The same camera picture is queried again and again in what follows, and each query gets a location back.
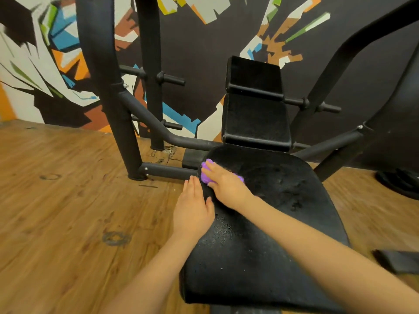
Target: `wall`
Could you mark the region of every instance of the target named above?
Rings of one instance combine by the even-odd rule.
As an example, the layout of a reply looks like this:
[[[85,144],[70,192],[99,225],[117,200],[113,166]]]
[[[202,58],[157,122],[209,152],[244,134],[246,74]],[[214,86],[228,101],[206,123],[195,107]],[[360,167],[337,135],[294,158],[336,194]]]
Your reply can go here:
[[[158,1],[163,70],[187,81],[186,87],[164,85],[163,117],[184,126],[173,130],[176,134],[217,140],[228,57],[278,64],[286,95],[304,97],[346,38],[406,0]],[[19,119],[110,130],[78,42],[74,0],[0,0],[0,23],[0,80]],[[140,67],[133,0],[116,1],[115,26],[119,62]],[[371,116],[394,89],[416,45],[418,28],[412,24],[361,52],[327,98],[342,106],[342,113],[316,115],[299,142],[320,142]],[[147,105],[140,79],[123,79]],[[296,109],[289,112],[293,118]],[[353,165],[411,166],[419,155],[413,147],[416,119]],[[137,130],[148,136],[145,126]]]
[[[10,105],[9,98],[0,84],[0,121],[10,121],[16,119],[16,115]]]

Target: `hand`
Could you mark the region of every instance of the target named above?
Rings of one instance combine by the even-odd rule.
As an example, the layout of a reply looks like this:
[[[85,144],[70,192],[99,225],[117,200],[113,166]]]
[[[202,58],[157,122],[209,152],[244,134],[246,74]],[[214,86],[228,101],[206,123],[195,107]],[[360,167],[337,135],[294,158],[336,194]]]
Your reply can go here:
[[[215,219],[211,197],[204,201],[199,178],[191,176],[185,181],[183,192],[178,198],[173,212],[173,234],[180,234],[192,240],[205,235]]]
[[[240,212],[245,203],[253,198],[253,194],[232,172],[210,161],[207,161],[206,164],[209,170],[202,168],[202,172],[215,182],[208,183],[208,186],[214,190],[220,202]]]

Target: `purple cloth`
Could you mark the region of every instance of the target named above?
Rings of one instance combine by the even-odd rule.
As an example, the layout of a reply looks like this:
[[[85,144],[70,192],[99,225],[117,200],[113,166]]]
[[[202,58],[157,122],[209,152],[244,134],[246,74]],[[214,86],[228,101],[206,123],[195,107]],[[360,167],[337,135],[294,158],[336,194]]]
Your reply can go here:
[[[207,159],[207,161],[209,163],[214,163],[211,159]],[[210,170],[207,163],[205,163],[205,162],[202,162],[202,167],[207,169],[207,170]],[[237,176],[244,183],[244,178],[242,176],[237,175],[237,174],[234,174],[234,175]],[[210,179],[207,175],[205,175],[205,173],[202,172],[202,171],[201,171],[201,181],[205,184],[208,184],[208,183],[211,183],[211,182],[214,183],[214,181],[212,179]]]

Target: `weight bench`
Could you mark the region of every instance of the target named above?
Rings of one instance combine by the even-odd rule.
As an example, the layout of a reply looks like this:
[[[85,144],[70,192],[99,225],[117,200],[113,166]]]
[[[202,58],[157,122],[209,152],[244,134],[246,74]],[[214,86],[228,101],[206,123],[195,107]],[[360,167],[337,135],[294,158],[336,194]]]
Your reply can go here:
[[[284,102],[263,93],[282,94],[280,68],[232,57],[226,90],[224,144],[206,158],[243,176],[250,191],[276,209],[348,246],[322,183],[306,162],[286,153],[291,136]],[[342,312],[278,243],[202,188],[216,217],[180,273],[186,303]]]
[[[284,96],[278,66],[232,57],[226,77],[223,143],[175,135],[168,128],[181,126],[163,120],[162,85],[185,85],[185,81],[161,69],[157,0],[135,0],[142,40],[141,68],[118,64],[114,3],[115,0],[76,0],[77,28],[91,80],[128,177],[187,179],[200,175],[199,170],[191,168],[143,162],[132,123],[135,120],[149,127],[151,148],[162,150],[166,141],[177,147],[206,151],[202,160],[211,158],[243,176],[253,194],[348,246],[341,220],[321,182],[375,140],[406,122],[415,110],[419,96],[419,45],[394,92],[371,118],[339,136],[292,155],[287,152],[298,144],[295,139],[316,112],[340,112],[339,107],[324,102],[340,76],[368,44],[418,21],[419,0],[406,1],[349,37],[305,99]],[[147,92],[147,108],[127,90],[121,73],[141,78]],[[291,124],[284,103],[300,107]],[[314,170],[304,162],[323,152],[329,155]],[[180,292],[186,302],[211,304],[213,314],[267,314],[281,308],[343,312],[277,243],[218,202],[210,188],[203,185],[203,190],[205,197],[212,196],[214,200],[216,218],[181,270]]]

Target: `green paint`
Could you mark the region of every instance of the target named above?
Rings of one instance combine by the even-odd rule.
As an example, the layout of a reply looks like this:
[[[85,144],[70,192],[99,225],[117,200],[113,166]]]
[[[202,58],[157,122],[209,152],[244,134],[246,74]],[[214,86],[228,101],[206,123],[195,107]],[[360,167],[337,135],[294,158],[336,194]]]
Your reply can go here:
[[[280,6],[280,5],[281,5],[281,1],[282,1],[282,0],[274,0],[274,1],[272,2],[272,4],[275,4],[276,6]]]
[[[273,10],[271,13],[266,15],[266,18],[268,19],[268,22],[270,22],[272,20],[272,18],[275,16],[276,12],[278,12],[278,8],[275,8],[275,10]]]
[[[59,93],[57,90],[55,90],[54,88],[48,86],[49,90],[51,90],[53,93],[55,93],[57,96],[59,96],[60,98],[63,97],[63,95],[61,93]]]
[[[46,23],[47,27],[51,28],[52,23],[54,22],[55,16],[57,15],[58,9],[54,5],[50,5],[50,12],[48,14],[48,21]]]
[[[10,62],[10,64],[13,67],[13,70],[19,74],[20,76],[22,76],[24,79],[26,79],[27,81],[31,82],[32,84],[34,84],[35,86],[37,86],[39,88],[39,86],[37,84],[34,83],[34,81],[32,79],[29,78],[28,75],[26,75],[22,69],[20,69],[19,67],[17,67],[15,64],[13,64],[12,62]]]
[[[44,24],[39,24],[39,27],[41,28],[42,36],[44,36],[45,43],[47,44],[47,46],[50,46],[50,40],[48,39],[48,31],[50,29],[46,27]]]
[[[316,23],[318,20],[320,20],[323,16],[327,15],[326,13],[323,13],[321,16],[319,16],[317,19],[315,19],[314,21],[312,21],[310,24],[306,25],[305,27],[303,27],[301,30],[299,30],[298,32],[296,32],[294,35],[290,36],[289,38],[287,38],[285,40],[286,43],[288,43],[289,41],[292,41],[294,38],[297,38],[298,36],[304,34],[307,30],[307,28],[309,28],[312,24]]]
[[[1,32],[0,32],[0,35],[1,35],[1,38],[3,39],[3,41],[4,41],[4,44],[6,44],[6,46],[7,46],[8,50],[9,50],[10,54],[12,54],[12,56],[13,56],[13,57],[15,57],[15,56],[13,55],[13,52],[12,52],[12,50],[10,49],[9,45],[7,44],[6,40],[4,39],[3,33],[1,33]]]
[[[296,32],[294,35],[292,35],[289,38],[287,38],[285,40],[285,42],[288,43],[289,41],[292,41],[294,38],[297,38],[298,36],[300,36],[301,34],[304,34],[305,32],[306,32],[306,28],[302,28],[301,30],[299,30],[298,32]]]

